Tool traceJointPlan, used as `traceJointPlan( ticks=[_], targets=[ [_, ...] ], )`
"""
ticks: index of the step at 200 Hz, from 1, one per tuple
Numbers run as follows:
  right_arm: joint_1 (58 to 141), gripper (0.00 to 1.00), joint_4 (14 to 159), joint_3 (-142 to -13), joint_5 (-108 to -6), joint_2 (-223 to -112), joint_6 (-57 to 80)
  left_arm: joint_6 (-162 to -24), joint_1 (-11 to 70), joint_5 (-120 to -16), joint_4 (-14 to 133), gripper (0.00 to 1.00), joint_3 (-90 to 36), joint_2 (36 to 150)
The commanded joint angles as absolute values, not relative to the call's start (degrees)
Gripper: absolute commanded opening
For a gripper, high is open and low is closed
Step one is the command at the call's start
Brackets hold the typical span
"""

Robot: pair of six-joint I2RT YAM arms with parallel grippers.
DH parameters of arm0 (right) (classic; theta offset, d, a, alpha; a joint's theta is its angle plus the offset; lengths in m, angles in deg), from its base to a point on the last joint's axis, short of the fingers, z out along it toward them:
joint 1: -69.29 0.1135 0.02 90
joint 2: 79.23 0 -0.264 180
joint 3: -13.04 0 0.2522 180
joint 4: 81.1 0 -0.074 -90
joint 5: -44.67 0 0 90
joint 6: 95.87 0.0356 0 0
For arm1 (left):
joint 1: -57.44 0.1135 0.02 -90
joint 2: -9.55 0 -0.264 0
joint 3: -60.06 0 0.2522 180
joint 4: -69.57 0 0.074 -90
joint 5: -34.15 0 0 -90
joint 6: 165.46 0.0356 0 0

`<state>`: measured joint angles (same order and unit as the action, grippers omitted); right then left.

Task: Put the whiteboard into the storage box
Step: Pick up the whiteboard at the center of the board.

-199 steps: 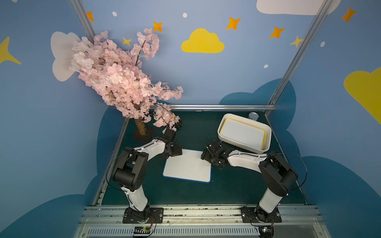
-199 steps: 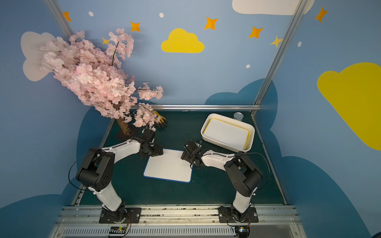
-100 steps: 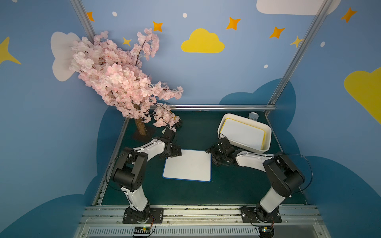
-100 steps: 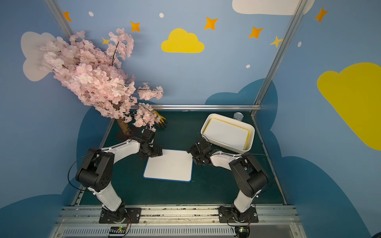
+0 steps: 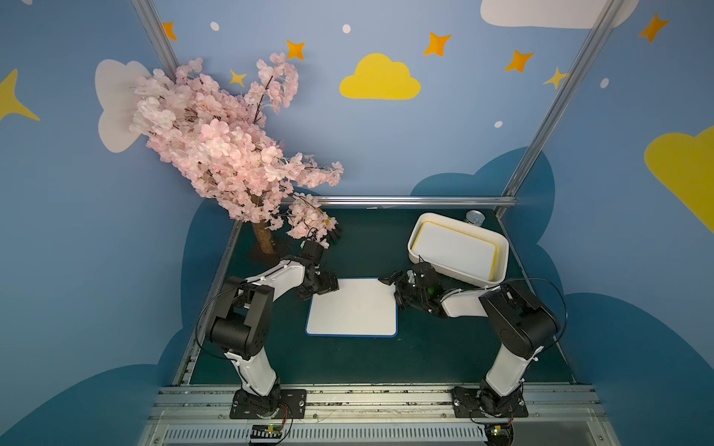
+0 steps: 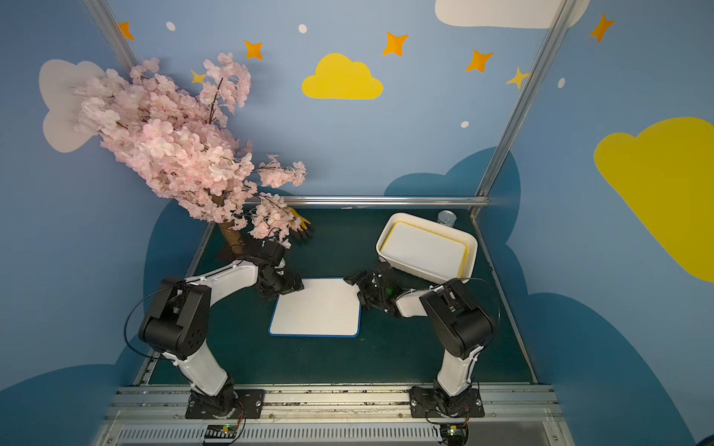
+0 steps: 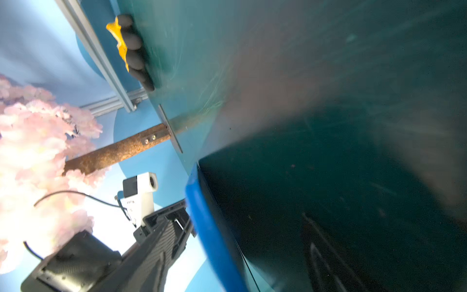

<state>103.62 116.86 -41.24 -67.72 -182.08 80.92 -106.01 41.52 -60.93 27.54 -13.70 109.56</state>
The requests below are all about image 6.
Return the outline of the blue-framed whiteboard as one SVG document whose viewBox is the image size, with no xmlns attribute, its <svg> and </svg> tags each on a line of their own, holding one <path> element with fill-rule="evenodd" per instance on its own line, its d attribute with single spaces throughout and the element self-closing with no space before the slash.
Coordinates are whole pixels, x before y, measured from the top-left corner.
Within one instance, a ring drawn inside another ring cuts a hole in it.
<svg viewBox="0 0 714 446">
<path fill-rule="evenodd" d="M 306 279 L 304 289 L 280 295 L 271 336 L 354 338 L 360 332 L 358 287 L 342 279 Z"/>
</svg>

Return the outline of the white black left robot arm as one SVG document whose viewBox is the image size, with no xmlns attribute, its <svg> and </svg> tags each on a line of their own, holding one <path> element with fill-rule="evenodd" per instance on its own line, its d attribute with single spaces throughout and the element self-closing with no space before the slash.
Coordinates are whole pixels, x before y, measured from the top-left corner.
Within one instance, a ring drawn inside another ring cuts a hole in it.
<svg viewBox="0 0 714 446">
<path fill-rule="evenodd" d="M 284 263 L 286 247 L 258 240 L 232 263 L 204 275 L 167 278 L 145 313 L 139 340 L 161 353 L 190 382 L 187 419 L 246 420 L 261 416 L 265 392 L 236 390 L 208 347 L 211 308 L 247 288 L 272 300 L 304 289 Z"/>
</svg>

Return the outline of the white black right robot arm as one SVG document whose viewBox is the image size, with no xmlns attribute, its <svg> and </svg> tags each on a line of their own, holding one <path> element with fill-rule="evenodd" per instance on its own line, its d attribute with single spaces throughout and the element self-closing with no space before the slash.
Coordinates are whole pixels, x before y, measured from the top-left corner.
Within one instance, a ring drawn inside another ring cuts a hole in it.
<svg viewBox="0 0 714 446">
<path fill-rule="evenodd" d="M 481 390 L 473 384 L 473 369 L 493 341 L 498 323 L 468 287 L 468 278 L 413 287 L 387 263 L 343 278 L 357 289 L 362 308 L 396 318 L 425 317 L 444 348 L 442 366 L 431 388 L 409 390 L 414 418 L 483 417 Z"/>
</svg>

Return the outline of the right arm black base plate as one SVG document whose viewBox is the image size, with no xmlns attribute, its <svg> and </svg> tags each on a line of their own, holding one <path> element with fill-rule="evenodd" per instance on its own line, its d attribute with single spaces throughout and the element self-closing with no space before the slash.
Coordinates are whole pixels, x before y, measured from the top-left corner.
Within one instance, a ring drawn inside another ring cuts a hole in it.
<svg viewBox="0 0 714 446">
<path fill-rule="evenodd" d="M 439 387 L 413 387 L 408 395 L 412 418 L 485 417 L 485 408 L 478 388 L 469 387 L 455 396 L 449 396 Z"/>
</svg>

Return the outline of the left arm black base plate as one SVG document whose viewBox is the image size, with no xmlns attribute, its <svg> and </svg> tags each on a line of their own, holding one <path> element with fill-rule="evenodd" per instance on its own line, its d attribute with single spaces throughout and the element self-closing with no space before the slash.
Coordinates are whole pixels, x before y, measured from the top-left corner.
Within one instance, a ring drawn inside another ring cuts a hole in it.
<svg viewBox="0 0 714 446">
<path fill-rule="evenodd" d="M 192 390 L 185 418 L 190 420 L 259 419 L 264 398 L 264 390 L 225 388 L 217 396 L 208 396 Z"/>
</svg>

